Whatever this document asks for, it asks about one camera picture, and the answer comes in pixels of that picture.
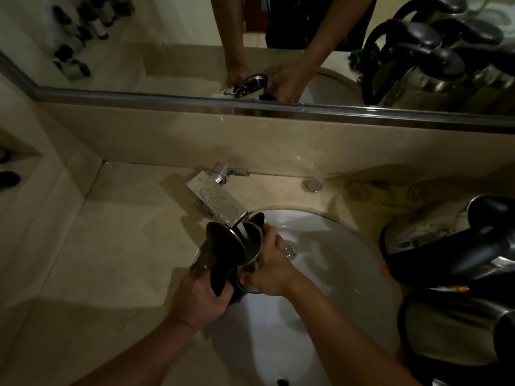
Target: mirror frame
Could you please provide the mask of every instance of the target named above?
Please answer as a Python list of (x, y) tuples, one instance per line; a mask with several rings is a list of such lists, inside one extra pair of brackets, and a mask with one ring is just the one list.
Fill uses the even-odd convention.
[(242, 115), (374, 126), (515, 134), (515, 117), (395, 110), (381, 107), (282, 104), (40, 86), (0, 51), (0, 73), (39, 103), (92, 105), (197, 114)]

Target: human arm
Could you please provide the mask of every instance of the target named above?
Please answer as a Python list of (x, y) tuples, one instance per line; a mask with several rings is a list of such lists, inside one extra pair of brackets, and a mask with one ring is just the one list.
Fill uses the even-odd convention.
[(72, 386), (158, 386), (193, 336), (220, 317), (233, 292), (211, 290), (209, 271), (192, 271), (180, 283), (167, 317), (150, 334)]
[(270, 92), (276, 101), (296, 103), (307, 83), (325, 59), (347, 37), (373, 0), (333, 0), (318, 31), (299, 60), (284, 68), (273, 81)]
[(218, 33), (222, 39), (228, 87), (250, 76), (243, 48), (243, 0), (211, 0)]
[(420, 386), (370, 337), (341, 314), (287, 259), (275, 228), (266, 227), (257, 271), (244, 274), (245, 285), (280, 295), (299, 314), (333, 385)]

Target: mirror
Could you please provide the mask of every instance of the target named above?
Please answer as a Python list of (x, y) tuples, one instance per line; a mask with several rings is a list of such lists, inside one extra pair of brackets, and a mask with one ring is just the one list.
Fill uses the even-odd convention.
[(0, 19), (40, 86), (515, 115), (515, 0), (0, 0)]

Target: white sink basin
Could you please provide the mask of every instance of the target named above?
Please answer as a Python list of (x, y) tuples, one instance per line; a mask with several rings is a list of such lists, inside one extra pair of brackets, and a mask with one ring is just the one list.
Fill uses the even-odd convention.
[[(400, 288), (379, 274), (383, 264), (351, 230), (316, 214), (267, 210), (265, 220), (297, 249), (293, 264), (365, 333), (390, 352), (398, 347)], [(330, 386), (304, 325), (279, 297), (247, 294), (204, 331), (244, 385)]]
[(299, 103), (322, 105), (363, 106), (361, 89), (351, 79), (339, 79), (321, 73), (309, 81)]

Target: black shirt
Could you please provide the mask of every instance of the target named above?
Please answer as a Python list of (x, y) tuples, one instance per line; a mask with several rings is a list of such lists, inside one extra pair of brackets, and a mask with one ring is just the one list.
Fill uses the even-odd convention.
[[(370, 18), (376, 7), (373, 0), (336, 51), (361, 49)], [(270, 0), (266, 43), (269, 48), (305, 49), (315, 37), (333, 0)]]

